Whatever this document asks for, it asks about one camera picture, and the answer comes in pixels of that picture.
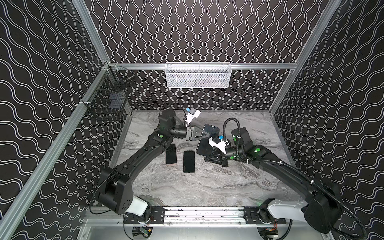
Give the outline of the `black phone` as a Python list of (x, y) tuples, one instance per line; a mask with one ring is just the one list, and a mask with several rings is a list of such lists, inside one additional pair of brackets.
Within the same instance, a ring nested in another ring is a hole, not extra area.
[(207, 139), (201, 139), (199, 141), (196, 153), (208, 157), (212, 154), (214, 149), (214, 147), (209, 144), (209, 138), (217, 136), (220, 133), (220, 128), (212, 125), (204, 125), (203, 130), (208, 132), (210, 136)]

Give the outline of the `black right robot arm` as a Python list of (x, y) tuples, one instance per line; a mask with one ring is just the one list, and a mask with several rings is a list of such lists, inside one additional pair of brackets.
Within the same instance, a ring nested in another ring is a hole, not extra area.
[(212, 151), (205, 158), (207, 162), (227, 167), (228, 161), (234, 160), (271, 174), (298, 193), (305, 202), (291, 217), (292, 220), (304, 221), (323, 234), (333, 230), (344, 212), (337, 185), (311, 179), (268, 148), (254, 145), (245, 127), (232, 130), (233, 143), (216, 130), (210, 130), (209, 134), (206, 140)]

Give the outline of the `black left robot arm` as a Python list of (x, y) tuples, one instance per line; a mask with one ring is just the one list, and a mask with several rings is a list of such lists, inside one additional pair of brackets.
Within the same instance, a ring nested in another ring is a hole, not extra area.
[(133, 181), (152, 160), (170, 147), (174, 138), (199, 141), (210, 137), (202, 127), (192, 124), (200, 114), (201, 111), (194, 108), (187, 109), (185, 120), (181, 121), (174, 110), (162, 111), (157, 128), (135, 154), (114, 168), (102, 170), (95, 200), (118, 215), (127, 212), (134, 203)]

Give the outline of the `middle black smartphone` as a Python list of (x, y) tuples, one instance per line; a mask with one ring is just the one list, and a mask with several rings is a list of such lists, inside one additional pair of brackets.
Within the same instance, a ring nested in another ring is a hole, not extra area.
[(184, 151), (183, 155), (183, 172), (185, 174), (195, 173), (195, 152), (194, 151)]

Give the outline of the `black smartphone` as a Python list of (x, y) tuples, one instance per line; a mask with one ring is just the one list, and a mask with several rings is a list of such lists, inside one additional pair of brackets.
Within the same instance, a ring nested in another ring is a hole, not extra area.
[(183, 155), (183, 172), (185, 174), (195, 173), (195, 152), (194, 151), (184, 151)]
[(176, 164), (177, 160), (176, 145), (170, 144), (170, 146), (166, 149), (166, 164)]

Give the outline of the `left black smartphone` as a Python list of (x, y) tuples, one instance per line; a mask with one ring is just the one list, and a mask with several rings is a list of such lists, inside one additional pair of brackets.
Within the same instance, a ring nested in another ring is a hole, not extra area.
[(170, 146), (166, 149), (166, 164), (176, 164), (177, 160), (176, 145), (170, 144)]

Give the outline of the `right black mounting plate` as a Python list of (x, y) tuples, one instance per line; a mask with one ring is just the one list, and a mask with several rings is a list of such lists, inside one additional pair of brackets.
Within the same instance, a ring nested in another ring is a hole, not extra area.
[(247, 225), (285, 225), (286, 219), (276, 219), (266, 207), (245, 207), (243, 218)]

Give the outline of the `black mounting plate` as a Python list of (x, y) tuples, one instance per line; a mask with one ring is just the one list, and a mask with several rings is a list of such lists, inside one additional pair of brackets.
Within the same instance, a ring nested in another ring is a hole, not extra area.
[(128, 225), (163, 224), (165, 211), (166, 210), (162, 207), (149, 206), (141, 216), (125, 213), (123, 223)]
[(276, 219), (266, 207), (245, 207), (243, 218), (247, 225), (285, 225), (286, 219)]

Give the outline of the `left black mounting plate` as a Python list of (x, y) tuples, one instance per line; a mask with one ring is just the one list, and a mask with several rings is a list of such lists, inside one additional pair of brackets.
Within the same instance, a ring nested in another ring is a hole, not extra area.
[(123, 223), (128, 225), (163, 224), (165, 211), (166, 210), (162, 207), (149, 206), (141, 216), (125, 213)]

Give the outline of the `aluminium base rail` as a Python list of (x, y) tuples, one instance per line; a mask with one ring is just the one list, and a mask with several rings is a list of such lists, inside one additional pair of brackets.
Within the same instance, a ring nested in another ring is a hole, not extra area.
[[(278, 201), (266, 207), (272, 216), (276, 219), (286, 219), (287, 223), (292, 220), (294, 223), (308, 224), (304, 218), (301, 207), (303, 202)], [(165, 211), (163, 224), (151, 224), (159, 227), (237, 227), (237, 226), (255, 226), (272, 227), (274, 225), (247, 225), (244, 215), (245, 207), (162, 207)], [(117, 215), (112, 212), (94, 215), (86, 214), (85, 225), (89, 226), (117, 226), (122, 225), (124, 214)]]

